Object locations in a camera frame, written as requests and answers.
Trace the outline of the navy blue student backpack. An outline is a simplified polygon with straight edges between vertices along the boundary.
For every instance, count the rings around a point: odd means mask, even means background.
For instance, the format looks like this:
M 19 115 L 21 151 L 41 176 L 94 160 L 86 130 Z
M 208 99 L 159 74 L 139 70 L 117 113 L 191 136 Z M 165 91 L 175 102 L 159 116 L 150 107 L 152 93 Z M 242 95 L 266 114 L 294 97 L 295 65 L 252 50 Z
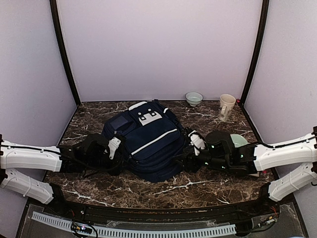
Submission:
M 107 120 L 102 135 L 125 139 L 125 169 L 144 180 L 162 182 L 183 170 L 176 160 L 187 146 L 183 132 L 177 116 L 153 100 L 133 104 Z

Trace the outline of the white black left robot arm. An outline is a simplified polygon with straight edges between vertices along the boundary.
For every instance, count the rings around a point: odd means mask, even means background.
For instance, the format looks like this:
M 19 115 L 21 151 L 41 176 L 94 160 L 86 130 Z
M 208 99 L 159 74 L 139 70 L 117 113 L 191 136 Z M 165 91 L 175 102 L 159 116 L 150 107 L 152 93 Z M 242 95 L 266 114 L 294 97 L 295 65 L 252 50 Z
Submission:
M 34 179 L 21 170 L 43 170 L 55 173 L 117 172 L 123 163 L 124 138 L 116 135 L 89 134 L 71 146 L 30 146 L 0 141 L 0 186 L 33 198 L 66 216 L 70 206 L 64 201 L 60 186 Z

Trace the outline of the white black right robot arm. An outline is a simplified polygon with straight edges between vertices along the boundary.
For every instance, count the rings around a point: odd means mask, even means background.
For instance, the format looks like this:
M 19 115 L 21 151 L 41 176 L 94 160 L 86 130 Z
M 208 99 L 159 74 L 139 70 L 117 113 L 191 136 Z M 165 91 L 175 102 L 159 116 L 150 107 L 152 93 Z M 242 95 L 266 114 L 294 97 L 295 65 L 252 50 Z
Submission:
M 253 211 L 263 215 L 287 195 L 317 179 L 317 129 L 300 138 L 276 144 L 257 141 L 235 146 L 231 134 L 215 130 L 206 137 L 196 130 L 185 128 L 189 146 L 184 149 L 181 164 L 185 171 L 196 172 L 202 166 L 227 171 L 238 176 L 263 172 L 266 169 L 299 164 L 282 178 L 260 188 L 259 200 Z

